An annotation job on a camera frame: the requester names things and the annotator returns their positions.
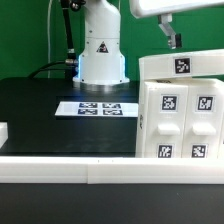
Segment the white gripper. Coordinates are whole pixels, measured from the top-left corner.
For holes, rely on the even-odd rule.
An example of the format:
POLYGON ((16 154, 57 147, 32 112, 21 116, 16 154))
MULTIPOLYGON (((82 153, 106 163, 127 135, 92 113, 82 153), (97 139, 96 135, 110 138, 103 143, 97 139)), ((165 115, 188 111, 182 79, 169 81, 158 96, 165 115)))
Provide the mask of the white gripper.
POLYGON ((167 36, 171 49, 182 47, 182 37, 176 33, 170 23, 172 15, 198 8, 224 5, 224 0, 129 0, 130 11, 135 18, 158 16, 158 25, 167 36))

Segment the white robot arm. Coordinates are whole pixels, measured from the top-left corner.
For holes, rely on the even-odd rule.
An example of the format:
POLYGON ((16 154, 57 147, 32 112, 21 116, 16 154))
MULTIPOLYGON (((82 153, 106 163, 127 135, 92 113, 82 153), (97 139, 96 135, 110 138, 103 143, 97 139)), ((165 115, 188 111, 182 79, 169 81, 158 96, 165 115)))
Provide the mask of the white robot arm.
MULTIPOLYGON (((118 9, 107 0, 60 0, 65 19, 68 56, 73 67, 72 80, 79 86, 115 87, 129 82, 125 58, 120 52, 118 9), (73 47, 70 11, 85 10, 85 49, 76 55, 73 47)), ((176 12, 224 5, 224 0, 129 0, 136 18, 156 16, 168 37, 168 45, 181 46, 181 35, 170 26, 176 12)), ((166 79, 224 74, 224 49, 146 56, 139 60, 140 78, 166 79)))

